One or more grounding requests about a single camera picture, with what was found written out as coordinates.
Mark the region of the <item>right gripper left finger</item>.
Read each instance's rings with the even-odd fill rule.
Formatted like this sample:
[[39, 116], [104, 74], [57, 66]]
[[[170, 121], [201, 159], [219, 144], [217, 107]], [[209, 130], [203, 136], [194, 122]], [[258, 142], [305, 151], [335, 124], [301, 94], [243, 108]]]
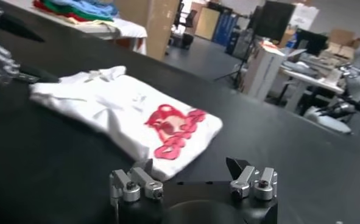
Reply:
[[145, 197], [152, 200], [163, 198], [163, 183], [154, 180], [149, 174], [153, 168], [153, 160], [147, 159], [136, 162], [126, 173], [123, 170], [113, 170], [109, 175], [110, 201], [118, 200], [133, 203]]

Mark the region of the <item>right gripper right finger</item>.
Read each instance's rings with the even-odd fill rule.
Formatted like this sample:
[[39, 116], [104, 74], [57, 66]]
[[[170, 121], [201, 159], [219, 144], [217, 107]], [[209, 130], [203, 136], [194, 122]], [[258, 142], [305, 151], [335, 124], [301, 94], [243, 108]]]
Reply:
[[260, 172], [246, 160], [226, 158], [225, 162], [233, 178], [230, 193], [234, 200], [242, 201], [249, 196], [260, 201], [277, 198], [278, 174], [274, 168], [266, 167]]

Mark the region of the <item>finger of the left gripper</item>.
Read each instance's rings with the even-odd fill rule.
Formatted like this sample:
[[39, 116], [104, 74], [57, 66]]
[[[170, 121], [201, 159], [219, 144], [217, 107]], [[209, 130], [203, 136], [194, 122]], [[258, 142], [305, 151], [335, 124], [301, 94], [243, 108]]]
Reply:
[[45, 42], [42, 37], [26, 27], [21, 20], [12, 15], [6, 14], [2, 8], [0, 8], [0, 29], [21, 38], [40, 43]]
[[0, 46], [0, 82], [10, 83], [13, 79], [26, 83], [59, 83], [55, 75], [31, 66], [19, 64], [11, 53]]

